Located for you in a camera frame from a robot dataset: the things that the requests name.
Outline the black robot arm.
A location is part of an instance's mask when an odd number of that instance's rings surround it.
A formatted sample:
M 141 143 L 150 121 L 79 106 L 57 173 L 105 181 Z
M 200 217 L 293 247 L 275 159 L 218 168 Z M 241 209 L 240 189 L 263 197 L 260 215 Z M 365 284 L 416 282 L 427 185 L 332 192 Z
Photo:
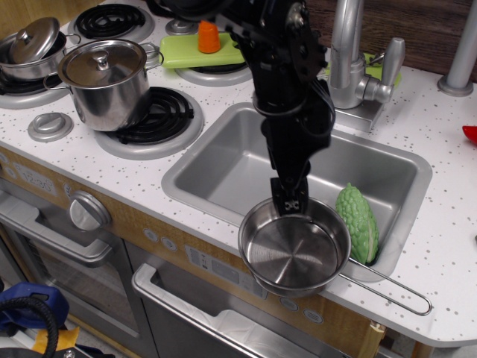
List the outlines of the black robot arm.
M 310 157 L 329 146 L 335 108 L 325 81 L 326 47 L 311 29 L 304 1 L 148 1 L 158 16 L 211 22 L 238 43 L 254 84 L 253 106 L 264 116 L 274 206 L 281 216 L 309 203 Z

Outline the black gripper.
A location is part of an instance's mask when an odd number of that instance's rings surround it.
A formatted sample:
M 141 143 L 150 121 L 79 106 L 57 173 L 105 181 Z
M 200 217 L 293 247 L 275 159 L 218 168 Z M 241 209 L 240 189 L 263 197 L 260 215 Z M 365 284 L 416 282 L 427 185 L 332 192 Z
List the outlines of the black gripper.
M 261 124 L 272 168 L 271 194 L 279 216 L 304 214 L 309 202 L 309 158 L 328 148 L 335 124 L 335 106 L 325 80 L 312 81 L 306 103 L 291 116 L 267 117 Z M 287 191 L 280 183 L 299 183 Z

